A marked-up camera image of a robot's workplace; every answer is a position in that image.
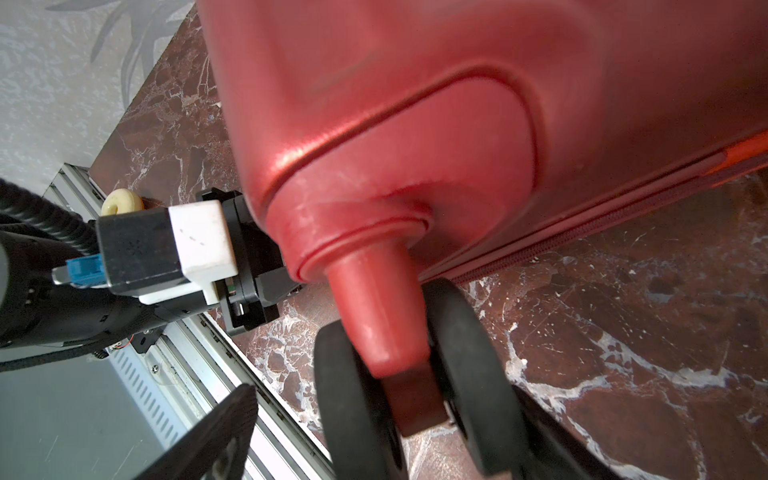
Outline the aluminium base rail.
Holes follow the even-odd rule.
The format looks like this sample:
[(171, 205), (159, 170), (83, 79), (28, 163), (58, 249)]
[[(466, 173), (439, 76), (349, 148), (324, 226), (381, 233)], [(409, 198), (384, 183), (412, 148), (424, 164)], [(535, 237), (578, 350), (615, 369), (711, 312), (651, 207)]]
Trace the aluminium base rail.
[(245, 478), (334, 476), (301, 414), (212, 314), (169, 325), (146, 348), (123, 341), (105, 359), (88, 355), (33, 372), (46, 429), (30, 462), (36, 479), (129, 479), (243, 383), (256, 387), (259, 402)]

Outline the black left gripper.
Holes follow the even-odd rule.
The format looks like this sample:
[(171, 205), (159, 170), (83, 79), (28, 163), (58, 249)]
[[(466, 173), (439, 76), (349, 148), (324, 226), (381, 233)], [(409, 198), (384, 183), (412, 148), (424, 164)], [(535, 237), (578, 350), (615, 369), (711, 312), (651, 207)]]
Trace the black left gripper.
[(278, 304), (298, 292), (302, 284), (288, 274), (278, 245), (262, 231), (239, 191), (218, 188), (196, 194), (198, 201), (221, 203), (238, 273), (221, 282), (224, 329), (236, 336), (276, 320)]

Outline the red hard-shell suitcase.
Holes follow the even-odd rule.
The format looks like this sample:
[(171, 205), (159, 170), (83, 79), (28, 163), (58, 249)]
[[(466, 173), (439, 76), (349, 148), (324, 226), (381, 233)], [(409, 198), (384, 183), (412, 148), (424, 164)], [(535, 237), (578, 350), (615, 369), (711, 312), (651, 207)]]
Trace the red hard-shell suitcase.
[(456, 280), (762, 165), (763, 1), (201, 1), (242, 192), (340, 317), (314, 345), (340, 479), (453, 420), (522, 479), (520, 403)]

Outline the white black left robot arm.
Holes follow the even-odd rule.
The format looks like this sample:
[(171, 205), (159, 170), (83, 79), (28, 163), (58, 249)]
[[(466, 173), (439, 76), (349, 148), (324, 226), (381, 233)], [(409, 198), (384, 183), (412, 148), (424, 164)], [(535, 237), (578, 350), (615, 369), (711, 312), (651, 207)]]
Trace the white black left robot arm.
[(275, 320), (299, 287), (240, 192), (88, 222), (1, 185), (1, 344), (53, 346), (4, 361), (5, 372), (102, 354), (214, 308), (243, 333)]

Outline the cream tape roll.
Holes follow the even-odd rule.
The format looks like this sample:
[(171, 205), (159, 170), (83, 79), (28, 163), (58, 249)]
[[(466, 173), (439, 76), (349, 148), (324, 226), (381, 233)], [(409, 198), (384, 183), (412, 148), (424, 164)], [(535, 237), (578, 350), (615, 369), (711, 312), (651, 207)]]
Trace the cream tape roll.
[(120, 188), (112, 191), (102, 203), (100, 216), (135, 213), (145, 209), (143, 199), (132, 190)]

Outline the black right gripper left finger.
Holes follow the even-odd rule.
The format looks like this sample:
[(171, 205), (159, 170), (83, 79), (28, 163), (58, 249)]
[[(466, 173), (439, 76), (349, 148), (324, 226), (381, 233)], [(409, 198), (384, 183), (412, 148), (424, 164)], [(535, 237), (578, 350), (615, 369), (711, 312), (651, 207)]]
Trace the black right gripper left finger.
[(258, 418), (256, 388), (236, 387), (140, 479), (241, 479)]

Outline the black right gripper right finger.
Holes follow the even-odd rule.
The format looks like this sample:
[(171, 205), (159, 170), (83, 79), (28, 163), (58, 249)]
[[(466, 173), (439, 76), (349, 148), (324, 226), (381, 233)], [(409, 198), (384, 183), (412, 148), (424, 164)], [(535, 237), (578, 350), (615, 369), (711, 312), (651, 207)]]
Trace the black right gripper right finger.
[(528, 393), (514, 384), (511, 388), (520, 403), (529, 445), (522, 479), (618, 478)]

